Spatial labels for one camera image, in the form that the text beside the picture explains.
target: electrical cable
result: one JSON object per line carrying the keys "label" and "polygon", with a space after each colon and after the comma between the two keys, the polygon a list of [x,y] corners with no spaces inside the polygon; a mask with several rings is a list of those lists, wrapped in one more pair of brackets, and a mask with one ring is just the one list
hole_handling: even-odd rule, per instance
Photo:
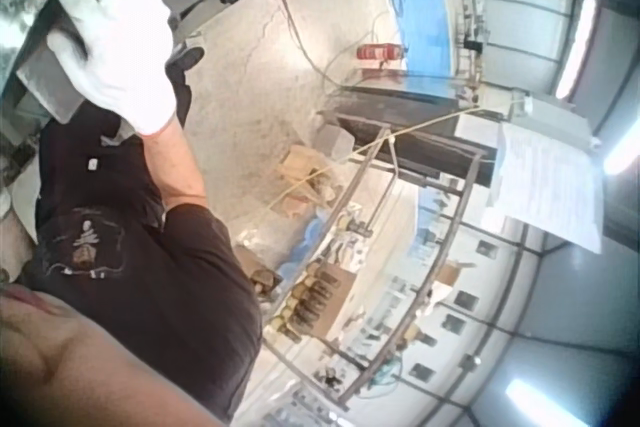
{"label": "electrical cable", "polygon": [[400,379],[402,378],[402,374],[404,373],[404,353],[400,355],[400,364],[399,364],[399,368],[398,368],[398,373],[397,374],[389,374],[389,376],[394,376],[395,379],[392,382],[388,382],[385,384],[377,384],[376,387],[386,387],[391,385],[391,389],[389,389],[389,391],[387,392],[383,392],[381,394],[378,395],[372,395],[369,397],[363,397],[360,394],[356,394],[356,397],[358,397],[361,400],[374,400],[374,399],[381,399],[383,397],[387,397],[388,395],[393,394],[397,389],[398,386],[400,385]]}

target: cardboard box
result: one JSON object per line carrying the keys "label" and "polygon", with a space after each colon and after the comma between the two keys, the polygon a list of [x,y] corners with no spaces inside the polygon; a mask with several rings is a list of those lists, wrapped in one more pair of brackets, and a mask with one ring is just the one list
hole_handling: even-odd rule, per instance
{"label": "cardboard box", "polygon": [[314,337],[325,338],[338,319],[349,297],[349,293],[356,280],[356,274],[347,272],[336,264],[327,264],[323,269],[340,282],[338,287],[332,287],[323,282],[325,287],[332,293],[332,296],[326,301],[326,308],[320,313],[320,318],[313,324],[313,329],[309,332],[309,334]]}

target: metal rail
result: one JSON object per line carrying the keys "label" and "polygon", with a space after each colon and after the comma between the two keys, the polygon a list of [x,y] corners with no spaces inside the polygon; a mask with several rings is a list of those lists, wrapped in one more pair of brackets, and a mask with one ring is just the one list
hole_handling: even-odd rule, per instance
{"label": "metal rail", "polygon": [[396,181],[398,180],[398,177],[400,176],[400,169],[398,167],[398,157],[396,156],[395,139],[393,137],[389,137],[389,139],[387,139],[387,142],[389,143],[389,151],[391,152],[391,160],[393,161],[393,177],[391,177],[391,180],[387,184],[387,188],[384,190],[384,193],[382,194],[380,201],[376,204],[376,207],[373,210],[371,217],[369,218],[369,222],[367,222],[367,226],[366,226],[367,229],[370,229],[371,226],[378,219],[378,215],[380,214],[382,207],[384,207],[384,205],[387,202],[387,199],[389,198],[389,195],[391,195],[391,189],[393,188]]}
{"label": "metal rail", "polygon": [[369,382],[376,374],[378,369],[382,366],[382,364],[387,360],[388,354],[390,352],[394,352],[396,348],[397,342],[400,338],[405,334],[411,323],[413,322],[416,312],[423,305],[427,293],[431,289],[433,282],[436,279],[436,276],[440,273],[444,264],[447,260],[447,255],[453,244],[453,239],[455,234],[458,231],[458,227],[460,226],[460,222],[462,221],[462,215],[469,203],[469,199],[471,197],[471,189],[473,187],[474,181],[478,176],[478,171],[480,169],[480,159],[482,154],[476,154],[471,161],[471,166],[469,167],[469,171],[467,173],[467,177],[465,179],[465,185],[463,189],[462,196],[460,197],[460,201],[456,207],[453,220],[451,225],[449,226],[449,230],[447,231],[442,244],[440,245],[440,249],[438,250],[438,254],[434,260],[433,266],[431,270],[427,274],[424,282],[416,292],[415,298],[413,302],[405,312],[402,319],[395,330],[389,335],[389,338],[386,340],[382,348],[378,351],[376,356],[372,359],[371,363],[367,366],[367,368],[360,373],[360,375],[356,378],[356,380],[345,389],[345,391],[338,397],[338,403],[342,406],[345,406],[346,403],[362,388],[364,385]]}

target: gloved hand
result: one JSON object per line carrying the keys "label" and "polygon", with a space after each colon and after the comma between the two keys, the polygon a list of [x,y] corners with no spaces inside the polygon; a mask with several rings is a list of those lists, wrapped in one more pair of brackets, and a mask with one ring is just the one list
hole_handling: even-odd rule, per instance
{"label": "gloved hand", "polygon": [[173,49],[162,0],[60,0],[84,41],[54,29],[47,37],[74,87],[99,107],[153,135],[176,108],[165,63]]}

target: window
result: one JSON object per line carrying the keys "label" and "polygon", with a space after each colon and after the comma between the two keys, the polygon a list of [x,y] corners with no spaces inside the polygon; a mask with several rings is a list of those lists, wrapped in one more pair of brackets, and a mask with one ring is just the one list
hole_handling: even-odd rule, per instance
{"label": "window", "polygon": [[542,392],[521,380],[512,381],[506,390],[507,397],[529,420],[540,427],[587,427],[587,424],[545,396]]}
{"label": "window", "polygon": [[464,330],[464,326],[466,324],[467,323],[464,320],[462,320],[460,317],[447,314],[447,316],[444,319],[444,322],[442,322],[442,328],[456,335],[460,335]]}
{"label": "window", "polygon": [[431,377],[433,377],[433,374],[435,373],[436,373],[435,370],[432,370],[426,365],[422,365],[422,364],[415,364],[411,368],[411,371],[409,371],[409,375],[411,377],[415,377],[416,379],[424,383],[429,382],[429,380],[431,380]]}
{"label": "window", "polygon": [[480,299],[478,299],[475,295],[471,295],[469,292],[461,290],[460,292],[458,292],[458,295],[456,295],[453,303],[458,307],[462,307],[463,309],[468,310],[469,312],[473,312],[476,309],[479,300]]}
{"label": "window", "polygon": [[493,245],[491,242],[485,242],[484,240],[481,240],[480,242],[478,242],[476,252],[490,259],[495,259],[498,256],[498,246]]}

